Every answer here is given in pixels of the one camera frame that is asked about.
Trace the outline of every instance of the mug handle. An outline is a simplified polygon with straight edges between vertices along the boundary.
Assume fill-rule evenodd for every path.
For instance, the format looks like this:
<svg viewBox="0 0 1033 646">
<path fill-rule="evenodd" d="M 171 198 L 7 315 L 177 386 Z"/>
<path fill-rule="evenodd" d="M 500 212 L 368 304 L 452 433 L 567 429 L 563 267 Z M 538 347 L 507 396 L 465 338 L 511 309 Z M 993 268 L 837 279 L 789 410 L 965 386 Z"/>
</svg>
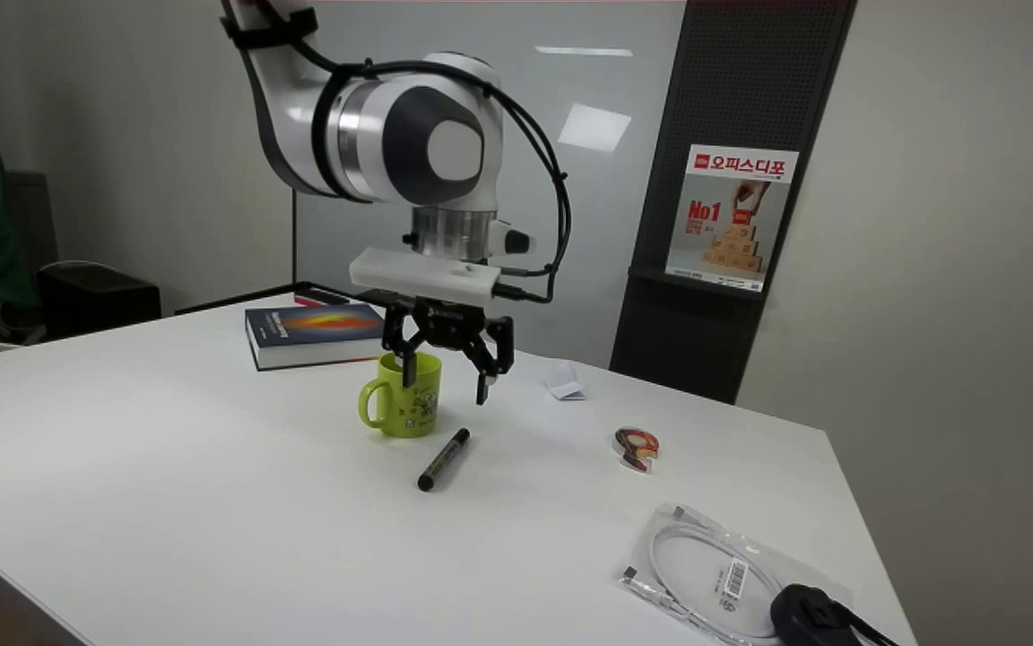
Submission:
<svg viewBox="0 0 1033 646">
<path fill-rule="evenodd" d="M 372 396 L 376 392 L 384 392 L 380 398 L 389 398 L 389 382 L 368 382 L 367 389 L 362 389 L 362 396 L 360 396 L 360 418 L 362 418 L 362 423 L 367 429 L 384 429 L 384 418 L 376 419 L 376 418 L 368 418 L 368 402 L 372 402 Z"/>
</svg>

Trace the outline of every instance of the cord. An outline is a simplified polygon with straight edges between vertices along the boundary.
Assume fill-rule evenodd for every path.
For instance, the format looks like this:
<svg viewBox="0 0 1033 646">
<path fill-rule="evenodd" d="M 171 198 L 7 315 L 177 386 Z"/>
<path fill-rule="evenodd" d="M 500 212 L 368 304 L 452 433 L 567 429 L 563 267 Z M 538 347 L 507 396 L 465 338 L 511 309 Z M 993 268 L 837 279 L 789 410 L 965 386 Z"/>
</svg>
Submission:
<svg viewBox="0 0 1033 646">
<path fill-rule="evenodd" d="M 269 4 L 269 0 L 255 0 L 255 6 L 262 11 L 266 21 L 274 24 L 284 24 L 288 17 Z M 500 89 L 495 82 L 480 79 L 480 75 L 470 75 L 464 67 L 452 67 L 452 65 L 438 65 L 438 63 L 362 63 L 362 65 L 336 65 L 330 63 L 328 55 L 321 55 L 316 47 L 309 47 L 306 41 L 295 41 L 292 43 L 309 65 L 324 67 L 324 73 L 350 73 L 350 75 L 367 75 L 367 79 L 376 79 L 376 75 L 444 75 L 444 79 L 456 79 L 464 88 L 474 88 L 480 89 L 486 96 L 490 96 L 495 105 L 507 109 L 507 114 L 515 122 L 515 130 L 524 132 L 524 142 L 532 145 L 532 151 L 543 160 L 545 173 L 550 173 L 550 185 L 554 185 L 554 193 L 557 193 L 557 256 L 550 267 L 543 268 L 512 268 L 507 267 L 502 278 L 545 278 L 545 294 L 532 294 L 524 289 L 512 289 L 512 283 L 495 283 L 495 294 L 507 294 L 512 303 L 554 303 L 557 297 L 557 278 L 559 278 L 559 267 L 563 267 L 563 256 L 572 248 L 572 235 L 574 235 L 574 212 L 572 212 L 572 193 L 567 193 L 567 173 L 559 170 L 559 160 L 557 160 L 557 149 L 554 142 L 545 137 L 545 130 L 538 126 L 536 114 L 526 114 L 524 105 L 515 105 L 507 89 Z"/>
<path fill-rule="evenodd" d="M 685 516 L 680 510 L 675 510 L 678 512 L 678 526 L 659 526 L 659 529 L 653 529 L 653 536 L 645 540 L 645 566 L 649 566 L 649 576 L 657 578 L 657 584 L 665 588 L 665 597 L 680 609 L 680 613 L 689 613 L 697 624 L 704 624 L 704 630 L 712 630 L 712 631 L 716 631 L 722 640 L 731 640 L 728 631 L 722 631 L 716 630 L 716 623 L 712 623 L 707 613 L 697 613 L 675 588 L 670 588 L 670 581 L 665 581 L 665 576 L 659 576 L 659 561 L 657 561 L 657 547 L 665 542 L 665 540 L 691 540 L 691 542 L 704 542 L 704 547 L 712 547 L 712 550 L 716 550 L 716 552 L 725 552 L 725 558 L 731 558 L 734 561 L 734 547 L 731 542 L 725 542 L 713 529 L 707 529 L 707 526 L 697 526 L 691 516 Z M 764 572 L 761 564 L 752 564 L 752 561 L 741 561 L 741 564 L 751 564 L 751 576 L 752 578 L 761 578 L 767 588 L 781 588 L 781 581 L 773 576 L 773 572 Z"/>
</svg>

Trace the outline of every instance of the poster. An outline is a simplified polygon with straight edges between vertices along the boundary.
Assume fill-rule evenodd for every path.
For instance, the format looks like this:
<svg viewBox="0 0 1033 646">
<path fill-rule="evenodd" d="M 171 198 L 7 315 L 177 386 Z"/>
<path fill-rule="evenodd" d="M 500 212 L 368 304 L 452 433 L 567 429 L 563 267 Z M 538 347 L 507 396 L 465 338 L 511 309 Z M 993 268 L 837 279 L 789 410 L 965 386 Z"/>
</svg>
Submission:
<svg viewBox="0 0 1033 646">
<path fill-rule="evenodd" d="M 667 274 L 761 294 L 793 176 L 798 151 L 691 145 Z"/>
</svg>

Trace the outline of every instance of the pen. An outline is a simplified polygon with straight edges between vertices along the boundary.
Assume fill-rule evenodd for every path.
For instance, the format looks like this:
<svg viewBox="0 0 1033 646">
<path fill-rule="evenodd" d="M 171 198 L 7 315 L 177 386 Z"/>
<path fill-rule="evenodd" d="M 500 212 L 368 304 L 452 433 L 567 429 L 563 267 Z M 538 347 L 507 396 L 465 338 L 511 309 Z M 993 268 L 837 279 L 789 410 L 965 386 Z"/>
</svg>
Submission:
<svg viewBox="0 0 1033 646">
<path fill-rule="evenodd" d="M 444 473 L 444 466 L 470 444 L 470 431 L 456 431 L 449 438 L 449 444 L 434 456 L 434 463 L 416 477 L 420 493 L 429 493 L 438 486 L 438 477 Z"/>
</svg>

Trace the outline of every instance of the white wall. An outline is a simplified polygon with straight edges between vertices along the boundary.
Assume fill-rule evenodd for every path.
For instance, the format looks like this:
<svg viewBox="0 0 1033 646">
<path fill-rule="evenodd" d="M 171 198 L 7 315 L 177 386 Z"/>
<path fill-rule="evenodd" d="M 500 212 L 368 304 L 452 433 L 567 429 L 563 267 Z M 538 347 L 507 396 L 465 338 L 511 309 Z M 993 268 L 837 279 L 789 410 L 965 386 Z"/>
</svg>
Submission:
<svg viewBox="0 0 1033 646">
<path fill-rule="evenodd" d="M 0 0 L 0 149 L 52 176 L 60 256 L 170 304 L 292 279 L 292 198 L 217 0 Z"/>
<path fill-rule="evenodd" d="M 1033 644 L 1033 4 L 861 0 L 741 405 L 834 431 L 923 644 Z"/>
</svg>

